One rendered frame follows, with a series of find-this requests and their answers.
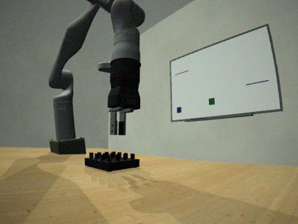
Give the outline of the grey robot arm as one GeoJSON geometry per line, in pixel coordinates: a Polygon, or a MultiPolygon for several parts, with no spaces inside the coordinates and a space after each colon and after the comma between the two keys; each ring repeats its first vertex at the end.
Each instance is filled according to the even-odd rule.
{"type": "MultiPolygon", "coordinates": [[[[62,89],[62,95],[53,98],[56,140],[76,138],[73,115],[73,75],[63,70],[66,62],[83,46],[84,40],[99,8],[111,13],[114,30],[114,45],[130,41],[140,47],[140,33],[137,29],[145,20],[143,9],[133,0],[87,0],[87,10],[66,29],[56,60],[49,75],[49,86],[62,89]]],[[[113,46],[114,46],[113,45],[113,46]]]]}

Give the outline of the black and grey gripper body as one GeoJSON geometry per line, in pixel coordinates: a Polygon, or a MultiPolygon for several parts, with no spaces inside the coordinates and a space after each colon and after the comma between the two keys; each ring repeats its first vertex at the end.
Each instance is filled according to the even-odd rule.
{"type": "Polygon", "coordinates": [[[99,71],[110,73],[108,108],[140,109],[140,67],[140,47],[130,41],[117,42],[113,46],[111,62],[98,64],[99,71]]]}

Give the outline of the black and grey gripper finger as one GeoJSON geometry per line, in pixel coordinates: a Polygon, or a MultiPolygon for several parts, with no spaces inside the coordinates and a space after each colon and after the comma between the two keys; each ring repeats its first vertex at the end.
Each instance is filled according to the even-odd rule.
{"type": "Polygon", "coordinates": [[[123,107],[110,108],[110,135],[117,135],[117,111],[123,111],[123,107]]]}
{"type": "Polygon", "coordinates": [[[119,111],[120,118],[118,122],[118,134],[126,135],[126,113],[132,113],[133,108],[124,109],[123,111],[119,111]]]}

